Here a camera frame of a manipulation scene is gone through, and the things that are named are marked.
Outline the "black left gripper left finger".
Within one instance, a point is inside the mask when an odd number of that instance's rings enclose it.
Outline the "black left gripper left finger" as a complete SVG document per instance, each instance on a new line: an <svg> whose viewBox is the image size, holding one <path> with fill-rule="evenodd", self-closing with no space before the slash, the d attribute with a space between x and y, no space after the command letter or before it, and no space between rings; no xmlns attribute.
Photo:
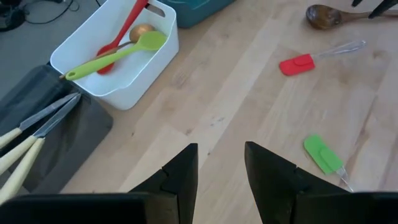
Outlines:
<svg viewBox="0 0 398 224"><path fill-rule="evenodd" d="M0 224L192 224L197 187L191 143L126 193L22 195L0 206Z"/></svg>

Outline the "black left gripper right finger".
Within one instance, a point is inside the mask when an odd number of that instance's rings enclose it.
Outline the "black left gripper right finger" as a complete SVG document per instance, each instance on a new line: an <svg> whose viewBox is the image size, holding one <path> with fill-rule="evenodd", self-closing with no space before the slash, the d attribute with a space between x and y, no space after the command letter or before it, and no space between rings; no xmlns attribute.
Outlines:
<svg viewBox="0 0 398 224"><path fill-rule="evenodd" d="M351 193L252 141L244 159L263 224L398 224L398 192Z"/></svg>

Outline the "dark wooden spoon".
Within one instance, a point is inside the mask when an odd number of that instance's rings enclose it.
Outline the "dark wooden spoon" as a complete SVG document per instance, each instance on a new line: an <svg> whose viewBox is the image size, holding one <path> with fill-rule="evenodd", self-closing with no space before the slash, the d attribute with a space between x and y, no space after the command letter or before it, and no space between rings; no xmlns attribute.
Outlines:
<svg viewBox="0 0 398 224"><path fill-rule="evenodd" d="M346 12L322 4L314 4L305 12L308 23L318 30L332 29L345 23L359 19L368 19L371 11L368 12Z"/></svg>

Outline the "green spatula clear handle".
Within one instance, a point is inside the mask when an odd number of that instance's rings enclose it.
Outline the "green spatula clear handle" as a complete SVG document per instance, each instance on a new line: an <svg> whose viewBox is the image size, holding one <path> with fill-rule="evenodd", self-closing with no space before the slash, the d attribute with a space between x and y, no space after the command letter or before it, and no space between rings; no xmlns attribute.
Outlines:
<svg viewBox="0 0 398 224"><path fill-rule="evenodd" d="M349 191L354 192L348 183L348 174L343 161L326 145L319 135L307 136L303 140L303 147L325 175L339 175Z"/></svg>

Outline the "red spatula clear handle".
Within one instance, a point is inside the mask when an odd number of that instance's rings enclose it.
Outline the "red spatula clear handle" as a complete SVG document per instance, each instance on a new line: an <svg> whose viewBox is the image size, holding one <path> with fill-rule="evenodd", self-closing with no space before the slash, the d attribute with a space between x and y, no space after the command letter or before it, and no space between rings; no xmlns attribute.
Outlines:
<svg viewBox="0 0 398 224"><path fill-rule="evenodd" d="M315 62L321 58L331 57L359 50L366 45L365 40L352 41L337 47L333 47L317 54L302 54L279 63L280 71L288 77L311 71L315 68Z"/></svg>

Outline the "grey plastic bin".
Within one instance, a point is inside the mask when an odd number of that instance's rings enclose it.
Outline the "grey plastic bin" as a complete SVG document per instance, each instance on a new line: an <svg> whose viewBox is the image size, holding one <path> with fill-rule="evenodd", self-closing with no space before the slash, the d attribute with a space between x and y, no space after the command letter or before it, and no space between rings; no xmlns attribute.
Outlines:
<svg viewBox="0 0 398 224"><path fill-rule="evenodd" d="M61 192L110 132L113 118L81 88L60 79L50 65L39 65L14 83L0 75L0 136L71 93L79 93L81 98L46 135L20 195Z"/></svg>

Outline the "green silicone spoon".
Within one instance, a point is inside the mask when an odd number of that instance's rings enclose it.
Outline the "green silicone spoon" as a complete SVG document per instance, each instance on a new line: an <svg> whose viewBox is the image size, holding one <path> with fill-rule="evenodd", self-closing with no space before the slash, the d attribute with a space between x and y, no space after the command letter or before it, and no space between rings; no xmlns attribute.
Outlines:
<svg viewBox="0 0 398 224"><path fill-rule="evenodd" d="M77 80L83 78L134 52L140 50L157 51L165 44L166 40L167 37L159 31L149 31L143 33L137 43L135 43L133 46L79 65L67 72L64 77L66 80Z"/></svg>

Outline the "knife with cream handle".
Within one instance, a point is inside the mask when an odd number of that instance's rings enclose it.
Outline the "knife with cream handle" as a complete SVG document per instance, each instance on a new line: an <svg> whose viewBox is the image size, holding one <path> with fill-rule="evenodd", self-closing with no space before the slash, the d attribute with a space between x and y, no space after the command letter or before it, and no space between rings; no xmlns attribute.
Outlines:
<svg viewBox="0 0 398 224"><path fill-rule="evenodd" d="M21 188L25 178L27 177L34 161L36 160L45 139L38 138L35 143L29 148L24 158L21 160L10 178L3 185L0 190L0 205L7 200L13 198Z"/></svg>
<svg viewBox="0 0 398 224"><path fill-rule="evenodd" d="M13 130L9 131L6 134L3 134L0 136L0 149L2 149L6 144L10 143L14 138L16 138L18 135L20 135L25 129L29 128L51 112L55 111L56 109L59 109L62 105L68 103L72 99L76 98L79 96L79 93L72 93L67 96L64 96L63 98L53 102L52 104L48 105L44 109L40 110L36 114L33 114L32 116L26 118L23 120L18 128L14 128Z"/></svg>
<svg viewBox="0 0 398 224"><path fill-rule="evenodd" d="M29 148L36 142L38 138L45 138L46 135L66 117L66 115L74 108L79 102L81 94L76 98L72 99L68 103L56 109L57 111L50 119L47 120L36 132L27 137L14 149L11 149L8 153L0 157L0 175L2 175L8 168L15 163Z"/></svg>

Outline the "red silicone spoon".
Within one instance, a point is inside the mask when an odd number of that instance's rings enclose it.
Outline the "red silicone spoon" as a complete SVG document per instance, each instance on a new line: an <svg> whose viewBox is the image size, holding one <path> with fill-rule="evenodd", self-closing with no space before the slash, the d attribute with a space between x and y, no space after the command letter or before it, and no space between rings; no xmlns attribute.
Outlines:
<svg viewBox="0 0 398 224"><path fill-rule="evenodd" d="M121 39L124 37L132 23L136 20L138 15L141 13L141 11L145 8L149 0L136 0L136 3L133 5L129 15L127 16L126 20L124 21L124 24L119 31L118 35L115 37L115 39L108 45L103 46L102 48L99 49L97 52L97 57L99 56L105 56L106 53L110 53L112 50L116 49L121 41Z"/></svg>

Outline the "white plastic bin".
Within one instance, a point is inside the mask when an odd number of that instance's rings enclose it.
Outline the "white plastic bin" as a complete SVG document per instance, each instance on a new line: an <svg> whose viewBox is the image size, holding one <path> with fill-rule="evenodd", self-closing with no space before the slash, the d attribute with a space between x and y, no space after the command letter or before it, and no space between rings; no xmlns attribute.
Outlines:
<svg viewBox="0 0 398 224"><path fill-rule="evenodd" d="M102 46L116 37L135 2L107 0L53 51L51 66L66 73L92 59ZM165 34L167 41L162 48L156 52L133 53L117 61L105 75L92 73L74 82L119 110L132 108L179 51L175 10L157 0L149 0L149 4L163 14L143 9L133 24L150 24Z"/></svg>

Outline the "teal plastic bin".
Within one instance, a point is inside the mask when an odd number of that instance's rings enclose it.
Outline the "teal plastic bin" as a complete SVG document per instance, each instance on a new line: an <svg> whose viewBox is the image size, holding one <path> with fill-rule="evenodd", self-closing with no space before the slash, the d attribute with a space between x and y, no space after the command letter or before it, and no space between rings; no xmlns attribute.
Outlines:
<svg viewBox="0 0 398 224"><path fill-rule="evenodd" d="M177 26L189 29L201 23L236 0L158 0L171 8L177 15Z"/></svg>

